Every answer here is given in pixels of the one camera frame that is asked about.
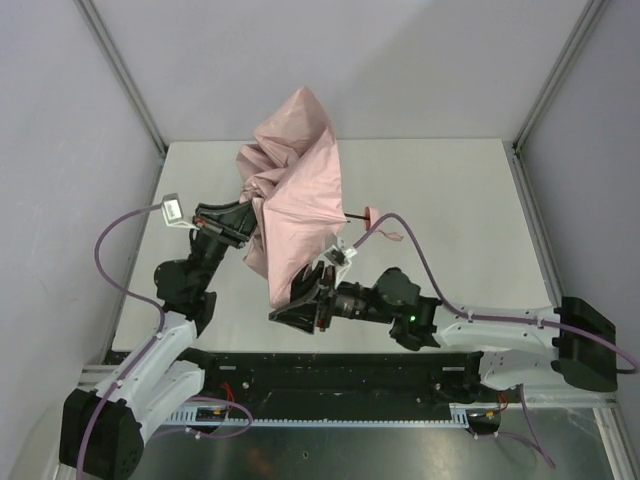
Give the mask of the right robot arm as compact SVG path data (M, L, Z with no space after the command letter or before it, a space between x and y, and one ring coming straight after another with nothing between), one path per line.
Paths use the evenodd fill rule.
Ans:
M599 393L618 388L615 327L577 297L565 297L557 307L476 312L422 295L397 267L365 287L318 263L295 277L289 303L269 315L308 334L327 329L334 318L385 324L390 337L413 352L478 352L479 382L493 390L560 382Z

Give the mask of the pink folding umbrella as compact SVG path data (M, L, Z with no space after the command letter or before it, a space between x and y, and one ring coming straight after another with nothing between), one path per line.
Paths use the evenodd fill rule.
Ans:
M245 264L266 279L269 302L289 303L294 277L343 229L339 148L331 120L307 87L254 131L236 157L240 201L251 204L257 227Z

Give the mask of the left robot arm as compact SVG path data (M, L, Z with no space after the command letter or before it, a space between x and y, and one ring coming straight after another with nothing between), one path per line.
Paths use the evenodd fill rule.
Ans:
M160 212L169 227L189 232L190 253L155 270L155 298L128 290L109 275L103 278L126 296L157 310L157 326L123 362L90 390L76 388L63 406L59 461L99 479L128 479L148 441L165 420L205 386L206 372L181 359L209 325L217 295L209 284L226 251L240 249L256 228L250 203L197 205L191 219L172 194L160 203L122 215L107 226Z

